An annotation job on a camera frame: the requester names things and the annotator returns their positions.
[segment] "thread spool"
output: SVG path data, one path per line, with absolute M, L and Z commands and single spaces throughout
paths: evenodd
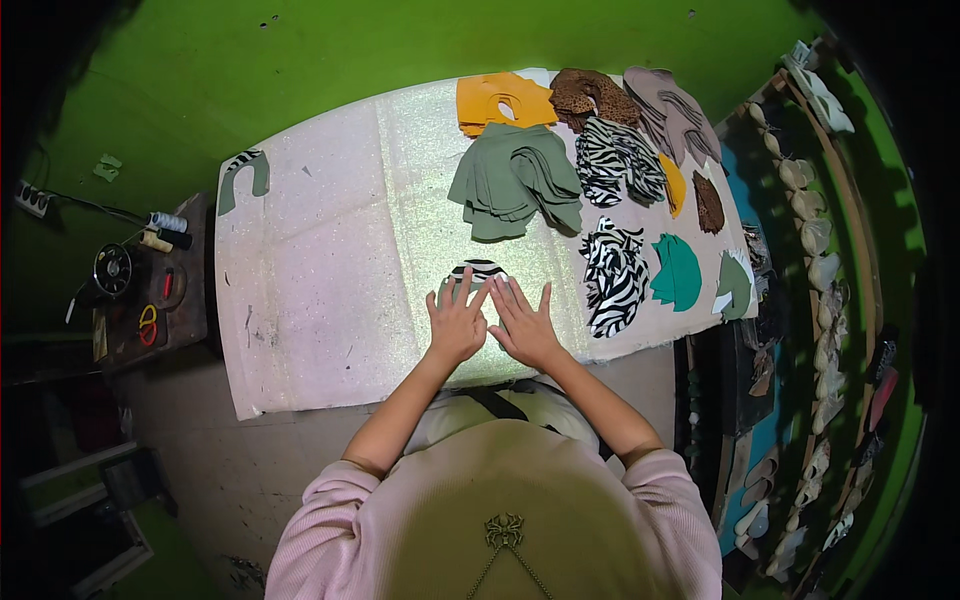
M 150 213 L 150 227 L 153 229 L 171 229 L 177 233 L 184 233 L 186 231 L 186 226 L 186 219 L 183 217 L 175 217 L 174 215 L 169 215 L 165 212 Z
M 174 248 L 174 245 L 170 242 L 164 242 L 163 240 L 156 237 L 154 231 L 144 231 L 140 234 L 140 243 L 144 246 L 153 248 L 156 251 L 169 254 L 170 251 Z
M 189 233 L 180 233 L 172 229 L 157 229 L 156 237 L 181 250 L 190 250 L 190 247 L 193 246 L 193 236 Z

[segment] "yellow fabric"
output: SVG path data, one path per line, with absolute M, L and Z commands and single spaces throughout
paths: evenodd
M 686 196 L 684 174 L 680 172 L 680 167 L 664 153 L 660 153 L 660 165 L 663 167 L 663 173 L 666 174 L 666 200 L 670 204 L 670 216 L 676 219 L 684 208 L 684 196 Z
M 557 122 L 550 104 L 553 90 L 540 87 L 516 73 L 464 77 L 457 82 L 457 119 L 471 137 L 483 133 L 488 123 L 532 127 Z M 500 103 L 510 107 L 514 119 L 500 112 Z

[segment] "power strip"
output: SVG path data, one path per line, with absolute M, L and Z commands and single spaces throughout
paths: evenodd
M 49 195 L 24 180 L 16 183 L 16 188 L 13 190 L 13 199 L 17 206 L 40 219 L 47 214 L 47 207 L 50 205 Z

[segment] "scissors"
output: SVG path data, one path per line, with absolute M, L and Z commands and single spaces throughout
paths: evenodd
M 153 313 L 149 318 L 147 317 L 148 312 Z M 138 335 L 144 346 L 152 346 L 156 341 L 156 306 L 147 304 L 143 307 L 143 312 L 140 313 L 140 331 Z

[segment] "zebra print fabric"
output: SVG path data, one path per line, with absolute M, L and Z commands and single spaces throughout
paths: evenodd
M 507 280 L 507 272 L 504 271 L 492 260 L 483 258 L 468 258 L 453 268 L 450 276 L 459 283 L 464 279 L 464 269 L 473 267 L 473 279 L 470 283 L 483 283 L 492 276 L 499 276 L 504 281 Z
M 251 160 L 253 160 L 254 158 L 257 158 L 262 154 L 263 154 L 262 150 L 254 150 L 253 148 L 243 151 L 242 153 L 240 153 L 239 155 L 233 158 L 233 160 L 230 162 L 230 165 L 227 166 L 226 173 L 229 173 L 230 171 L 233 171 L 235 169 L 239 169 L 243 165 L 247 164 L 248 162 L 250 162 Z
M 577 175 L 590 203 L 609 208 L 620 203 L 620 179 L 627 195 L 640 203 L 666 199 L 666 174 L 660 159 L 640 133 L 599 117 L 590 117 L 577 138 Z
M 587 260 L 584 282 L 593 337 L 611 338 L 623 331 L 646 300 L 650 270 L 642 248 L 643 229 L 620 229 L 607 217 L 600 217 L 596 231 L 584 238 L 580 254 Z

